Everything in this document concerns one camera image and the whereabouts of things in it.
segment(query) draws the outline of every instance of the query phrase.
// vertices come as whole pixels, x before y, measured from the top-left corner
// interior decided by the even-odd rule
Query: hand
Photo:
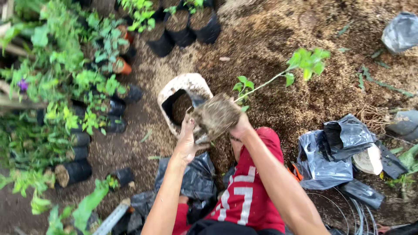
[[[210,144],[194,144],[193,129],[194,119],[191,118],[190,115],[186,114],[181,124],[180,137],[178,138],[177,146],[176,149],[174,149],[173,154],[173,156],[181,160],[184,166],[194,159],[198,150],[210,147]]]
[[[241,107],[238,106],[236,103],[233,103],[234,106],[241,110]],[[248,116],[246,113],[241,112],[241,116],[240,116],[240,120],[238,121],[238,124],[231,129],[229,132],[231,133],[232,136],[234,136],[235,138],[241,140],[249,130],[253,130],[254,128],[252,128],[252,125],[250,123],[250,121],[248,120]]]

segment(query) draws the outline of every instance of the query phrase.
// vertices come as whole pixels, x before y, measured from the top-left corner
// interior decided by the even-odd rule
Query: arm
[[[290,229],[297,235],[329,234],[304,189],[268,150],[246,114],[231,134],[248,149],[267,194]]]
[[[186,115],[181,124],[176,149],[168,162],[163,183],[144,224],[142,235],[171,235],[173,232],[184,170],[194,159],[196,151],[208,147],[194,145],[193,128],[194,120]]]

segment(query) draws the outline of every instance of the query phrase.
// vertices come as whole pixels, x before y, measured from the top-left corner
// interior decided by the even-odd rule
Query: dirt ground
[[[112,11],[113,1],[93,0],[93,6],[106,14]],[[354,75],[364,64],[374,79],[417,93],[418,47],[398,55],[383,52],[380,60],[391,69],[378,66],[370,57],[384,48],[380,37],[390,20],[400,11],[418,13],[417,9],[418,2],[415,0],[225,0],[218,3],[217,14],[222,32],[214,45],[195,42],[185,49],[176,46],[170,55],[158,58],[136,35],[134,44],[138,53],[131,63],[133,73],[118,78],[124,84],[139,85],[144,91],[143,99],[129,105],[125,111],[127,131],[107,136],[95,133],[88,158],[93,166],[91,179],[67,189],[49,190],[47,197],[60,204],[78,203],[93,191],[95,179],[102,179],[113,170],[129,166],[135,174],[135,186],[111,192],[105,197],[97,208],[99,215],[105,218],[122,199],[153,189],[158,160],[148,160],[148,157],[169,156],[176,144],[157,105],[157,95],[168,81],[182,73],[200,73],[213,94],[226,92],[236,96],[232,87],[238,81],[237,76],[244,75],[258,86],[283,71],[286,61],[297,48],[330,50],[331,57],[326,60],[325,71],[320,77],[303,82],[301,72],[295,72],[293,86],[285,88],[285,81],[279,78],[250,96],[246,103],[250,106],[247,113],[254,127],[268,126],[279,134],[285,164],[296,160],[298,136],[308,130],[321,129],[325,121],[340,119],[348,113],[355,114],[365,104],[418,109],[418,96],[408,98],[368,82],[365,82],[366,90],[362,92]],[[350,28],[336,37],[350,21],[353,21]],[[339,48],[351,50],[342,53]],[[220,57],[230,60],[221,61]],[[150,129],[153,130],[151,136],[140,143]],[[383,138],[383,141],[389,149],[410,147],[389,137]],[[217,182],[220,182],[222,173],[234,161],[226,135],[215,141],[215,147],[210,149],[209,154],[216,168]],[[372,211],[377,223],[398,225],[418,219],[416,184],[408,189],[409,200],[404,200],[399,188],[389,187],[378,176],[356,173],[355,178],[385,195],[381,208]],[[6,198],[11,198],[2,202],[2,211],[4,208],[18,210],[24,207],[16,199],[17,196],[11,196],[10,190],[1,192]],[[337,190],[311,192],[335,202],[353,231],[355,219]],[[336,206],[320,196],[309,196],[318,207],[324,223],[347,230]],[[36,234],[36,231],[42,234],[48,224],[46,217],[32,216],[30,210],[24,209],[20,217],[1,220],[0,230],[12,232],[13,225],[16,225],[28,234]]]

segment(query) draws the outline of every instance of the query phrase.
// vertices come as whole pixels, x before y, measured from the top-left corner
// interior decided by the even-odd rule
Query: purple flower
[[[22,78],[20,82],[18,82],[18,86],[20,87],[20,90],[25,92],[28,89],[28,83],[25,82],[25,80]]]

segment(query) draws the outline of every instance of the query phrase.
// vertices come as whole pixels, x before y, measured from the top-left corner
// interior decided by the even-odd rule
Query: small orange pot
[[[129,41],[129,43],[133,43],[133,37],[132,37],[132,35],[128,32],[128,30],[127,30],[127,26],[125,26],[125,25],[120,25],[120,26],[118,26],[117,27],[121,32],[122,32],[122,34],[121,34],[121,37],[123,37],[123,39],[126,39],[126,40],[128,40]]]
[[[122,57],[117,57],[116,60],[117,61],[122,61],[123,62],[123,67],[120,68],[120,69],[115,69],[116,63],[114,63],[113,64],[113,71],[115,73],[129,75],[132,72],[132,67],[128,63],[126,63],[126,61]]]

